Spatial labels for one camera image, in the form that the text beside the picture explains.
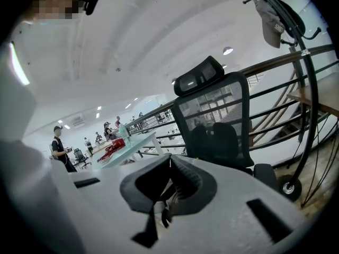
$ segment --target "recessed light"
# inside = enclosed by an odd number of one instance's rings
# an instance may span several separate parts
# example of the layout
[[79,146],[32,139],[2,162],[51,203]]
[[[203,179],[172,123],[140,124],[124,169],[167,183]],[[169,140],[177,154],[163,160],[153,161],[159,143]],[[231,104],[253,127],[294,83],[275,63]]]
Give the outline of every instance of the recessed light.
[[232,53],[232,52],[233,52],[233,48],[232,47],[225,47],[222,53],[225,56],[225,55],[228,55],[229,53]]
[[12,65],[13,65],[13,69],[14,69],[14,73],[17,76],[17,78],[20,80],[20,82],[26,86],[29,85],[29,81],[27,79],[27,76],[25,74],[25,72],[23,71],[20,62],[16,56],[16,52],[15,52],[15,47],[13,42],[10,43],[10,49],[11,49],[11,56],[12,56]]

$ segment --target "red object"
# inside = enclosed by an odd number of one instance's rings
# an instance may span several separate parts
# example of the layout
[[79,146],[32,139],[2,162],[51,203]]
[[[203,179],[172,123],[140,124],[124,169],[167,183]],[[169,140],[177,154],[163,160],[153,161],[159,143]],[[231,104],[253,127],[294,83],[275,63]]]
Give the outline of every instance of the red object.
[[107,151],[107,153],[105,153],[101,158],[99,158],[98,162],[111,156],[115,151],[123,148],[124,146],[125,146],[125,142],[122,138],[113,140],[112,145],[105,148],[105,151]]

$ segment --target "floor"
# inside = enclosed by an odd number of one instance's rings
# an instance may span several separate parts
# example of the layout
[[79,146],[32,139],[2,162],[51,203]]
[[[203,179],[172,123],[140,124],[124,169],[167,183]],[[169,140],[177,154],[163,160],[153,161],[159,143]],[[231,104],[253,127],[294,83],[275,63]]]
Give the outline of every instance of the floor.
[[[337,138],[337,141],[335,143],[334,152],[336,149],[336,146],[339,142],[339,137]],[[317,169],[315,173],[314,182],[311,188],[311,192],[318,184],[322,174],[324,173],[324,170],[326,168],[326,165],[328,163],[329,156],[331,154],[331,150],[333,147],[334,141],[328,141],[325,145],[323,145],[319,149],[319,155],[318,155],[318,164]],[[309,187],[312,182],[312,177],[314,174],[314,169],[316,165],[316,159],[317,159],[317,152],[316,150],[313,151],[302,170],[302,173],[299,177],[300,182],[302,184],[302,192],[301,196],[295,201],[295,205],[304,213],[304,215],[307,218],[310,218],[314,215],[316,215],[318,212],[322,210],[322,208],[327,204],[329,201],[333,190],[336,186],[336,181],[338,179],[338,172],[339,172],[339,153],[336,155],[333,165],[331,169],[329,170],[326,178],[324,179],[323,183],[321,184],[319,190],[315,193],[315,195],[306,203],[306,205],[301,208],[301,204],[304,202],[305,197],[307,195],[307,192],[309,190]],[[275,170],[275,174],[277,177],[280,177],[282,175],[291,174],[293,175],[298,167],[298,163],[293,164],[289,169],[286,167],[281,167]]]

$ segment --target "office chair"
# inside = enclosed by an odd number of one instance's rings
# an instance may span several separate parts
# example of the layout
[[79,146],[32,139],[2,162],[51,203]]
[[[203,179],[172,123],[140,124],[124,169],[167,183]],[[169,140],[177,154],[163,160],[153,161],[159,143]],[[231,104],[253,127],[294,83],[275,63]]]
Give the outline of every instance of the office chair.
[[249,155],[249,91],[243,74],[225,75],[209,56],[176,79],[174,92],[172,113],[187,156],[242,170],[278,190],[272,166],[254,165]]
[[86,160],[88,159],[88,157],[85,157],[83,153],[81,152],[81,150],[79,149],[74,150],[74,156],[78,160],[79,166],[80,166],[80,163],[84,163],[84,165],[81,168],[84,168],[84,167],[86,168],[87,165],[92,164],[91,162],[86,163]]

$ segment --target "white desk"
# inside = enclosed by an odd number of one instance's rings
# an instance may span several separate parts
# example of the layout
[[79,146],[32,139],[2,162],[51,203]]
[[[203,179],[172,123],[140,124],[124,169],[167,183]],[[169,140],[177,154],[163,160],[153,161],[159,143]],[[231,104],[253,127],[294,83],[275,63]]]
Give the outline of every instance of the white desk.
[[115,151],[111,155],[111,157],[108,157],[99,162],[97,160],[104,156],[106,154],[106,151],[102,150],[100,152],[97,152],[95,155],[93,155],[92,158],[92,169],[100,170],[102,168],[113,167],[121,164],[129,157],[132,157],[134,161],[137,161],[133,154],[151,141],[153,142],[154,147],[158,151],[159,155],[164,155],[164,152],[162,151],[157,139],[155,138],[155,133],[156,132],[131,136],[131,145],[126,145],[122,149]]

